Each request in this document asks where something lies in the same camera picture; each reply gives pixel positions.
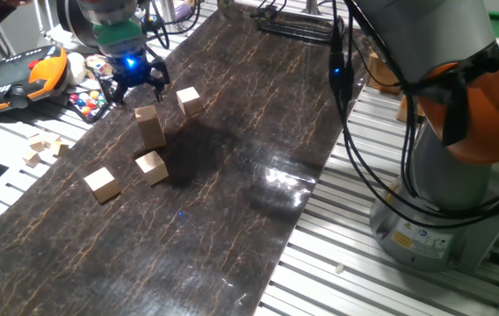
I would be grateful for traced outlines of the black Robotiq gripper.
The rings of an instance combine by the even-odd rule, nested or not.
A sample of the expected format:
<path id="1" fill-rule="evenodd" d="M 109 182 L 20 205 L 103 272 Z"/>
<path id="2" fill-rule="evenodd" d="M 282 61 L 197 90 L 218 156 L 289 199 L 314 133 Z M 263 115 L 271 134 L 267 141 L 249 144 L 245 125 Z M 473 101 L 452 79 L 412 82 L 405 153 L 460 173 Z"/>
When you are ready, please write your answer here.
<path id="1" fill-rule="evenodd" d="M 124 96 L 128 88 L 144 83 L 154 87 L 155 99 L 162 102 L 163 93 L 170 83 L 169 72 L 163 67 L 163 59 L 154 54 L 148 61 L 144 50 L 118 58 L 111 58 L 113 76 L 108 100 L 113 104 L 124 104 Z"/>

